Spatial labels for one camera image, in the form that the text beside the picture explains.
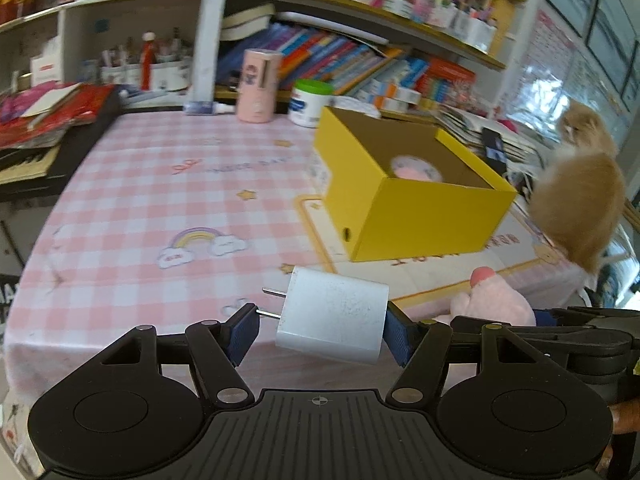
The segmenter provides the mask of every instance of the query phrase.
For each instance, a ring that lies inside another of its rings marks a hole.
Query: cloud print
[[[212,256],[223,256],[245,249],[246,242],[233,235],[217,236],[209,246],[209,252]]]
[[[158,266],[161,269],[168,269],[193,261],[193,253],[183,248],[167,247],[158,256]]]

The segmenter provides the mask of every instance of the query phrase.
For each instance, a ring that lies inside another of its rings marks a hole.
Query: ribbed black surface
[[[43,480],[63,480],[49,473]],[[224,412],[176,462],[141,480],[490,480],[462,462],[418,413],[374,392],[268,390],[257,406]],[[591,471],[574,480],[597,479]]]

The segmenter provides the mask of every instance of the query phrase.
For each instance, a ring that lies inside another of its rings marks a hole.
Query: plush toy
[[[439,321],[450,322],[456,316],[503,321],[512,326],[535,326],[536,317],[524,299],[502,276],[489,267],[478,267],[471,273],[471,295],[461,293],[451,300],[450,316]]]

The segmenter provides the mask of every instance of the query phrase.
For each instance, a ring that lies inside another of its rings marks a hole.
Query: open cardboard box
[[[443,182],[397,178],[396,156],[432,164]],[[324,108],[311,173],[351,261],[482,250],[516,190],[437,126]]]

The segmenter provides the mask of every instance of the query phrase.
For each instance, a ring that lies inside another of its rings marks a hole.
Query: cat
[[[618,147],[600,116],[573,100],[556,128],[561,143],[534,186],[529,215],[569,261],[595,274],[625,204]]]

